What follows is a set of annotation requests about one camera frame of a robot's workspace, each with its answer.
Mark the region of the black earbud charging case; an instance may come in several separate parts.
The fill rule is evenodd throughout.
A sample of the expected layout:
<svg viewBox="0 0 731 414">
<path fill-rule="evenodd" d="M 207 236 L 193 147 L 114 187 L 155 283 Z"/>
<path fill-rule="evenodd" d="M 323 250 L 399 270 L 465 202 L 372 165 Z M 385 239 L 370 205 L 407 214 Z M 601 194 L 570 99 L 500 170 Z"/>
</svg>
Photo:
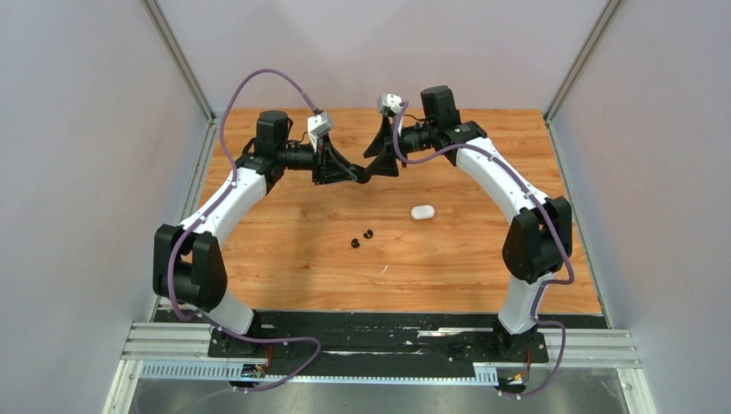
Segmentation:
<svg viewBox="0 0 731 414">
<path fill-rule="evenodd" d="M 353 173 L 353 180 L 358 184 L 367 184 L 372 179 L 370 171 L 362 166 L 353 166 L 351 171 Z"/>
</svg>

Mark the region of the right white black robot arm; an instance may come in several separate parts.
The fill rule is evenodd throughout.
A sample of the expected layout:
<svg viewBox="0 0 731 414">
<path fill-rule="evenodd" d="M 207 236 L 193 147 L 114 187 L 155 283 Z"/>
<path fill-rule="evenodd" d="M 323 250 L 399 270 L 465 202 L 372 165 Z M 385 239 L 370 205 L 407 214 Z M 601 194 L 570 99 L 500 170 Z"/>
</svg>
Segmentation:
<svg viewBox="0 0 731 414">
<path fill-rule="evenodd" d="M 367 171 L 397 176 L 401 166 L 413 164 L 410 154 L 432 149 L 435 157 L 446 157 L 471 177 L 497 205 L 509 225 L 502 257 L 510 279 L 491 339 L 497 356 L 514 360 L 525 351 L 526 335 L 538 324 L 537 310 L 555 274 L 566 269 L 566 282 L 573 281 L 572 207 L 565 198 L 551 198 L 530 184 L 481 126 L 462 120 L 448 86 L 423 90 L 421 100 L 423 116 L 407 127 L 403 119 L 408 102 L 392 93 L 379 97 L 382 123 L 364 152 L 372 161 Z"/>
</svg>

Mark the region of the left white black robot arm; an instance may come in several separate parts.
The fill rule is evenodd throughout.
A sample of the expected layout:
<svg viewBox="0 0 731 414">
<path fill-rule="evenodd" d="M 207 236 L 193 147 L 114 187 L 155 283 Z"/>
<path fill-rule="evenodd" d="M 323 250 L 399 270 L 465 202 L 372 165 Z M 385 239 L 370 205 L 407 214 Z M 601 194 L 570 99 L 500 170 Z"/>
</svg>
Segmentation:
<svg viewBox="0 0 731 414">
<path fill-rule="evenodd" d="M 231 345 L 244 356 L 263 348 L 264 333 L 254 327 L 256 311 L 228 289 L 222 246 L 234 227 L 287 170 L 310 171 L 317 185 L 364 184 L 369 179 L 364 167 L 348 161 L 332 145 L 328 113 L 309 118 L 308 144 L 290 139 L 292 125 L 283 111 L 261 112 L 256 135 L 214 195 L 181 223 L 163 224 L 154 235 L 153 291 L 174 304 L 189 305 L 195 316 L 232 332 Z"/>
</svg>

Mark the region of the white earbud charging case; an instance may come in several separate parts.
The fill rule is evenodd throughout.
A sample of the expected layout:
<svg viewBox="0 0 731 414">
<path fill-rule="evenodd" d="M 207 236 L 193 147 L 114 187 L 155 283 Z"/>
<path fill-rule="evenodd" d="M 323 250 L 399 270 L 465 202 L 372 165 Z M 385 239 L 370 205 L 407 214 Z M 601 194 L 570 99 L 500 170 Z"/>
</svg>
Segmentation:
<svg viewBox="0 0 731 414">
<path fill-rule="evenodd" d="M 435 217 L 435 208 L 431 204 L 422 204 L 410 210 L 411 217 L 416 221 L 428 220 Z"/>
</svg>

